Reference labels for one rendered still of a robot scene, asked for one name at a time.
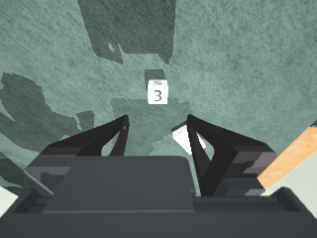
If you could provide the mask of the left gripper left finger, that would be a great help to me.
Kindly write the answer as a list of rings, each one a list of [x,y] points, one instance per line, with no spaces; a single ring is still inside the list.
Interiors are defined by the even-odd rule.
[[[123,115],[104,125],[49,144],[38,156],[102,156],[102,148],[117,134],[117,141],[109,156],[124,156],[129,126],[128,115]]]

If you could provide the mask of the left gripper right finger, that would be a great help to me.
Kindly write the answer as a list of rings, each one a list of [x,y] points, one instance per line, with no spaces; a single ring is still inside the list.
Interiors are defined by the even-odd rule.
[[[187,115],[186,128],[201,196],[212,196],[223,179],[258,178],[277,157],[267,143],[213,125],[191,114]],[[214,148],[212,162],[197,133]]]

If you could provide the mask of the white cube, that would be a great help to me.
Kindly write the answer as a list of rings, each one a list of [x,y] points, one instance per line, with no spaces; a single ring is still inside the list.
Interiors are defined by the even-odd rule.
[[[168,86],[166,80],[149,80],[149,104],[167,104],[167,91]]]

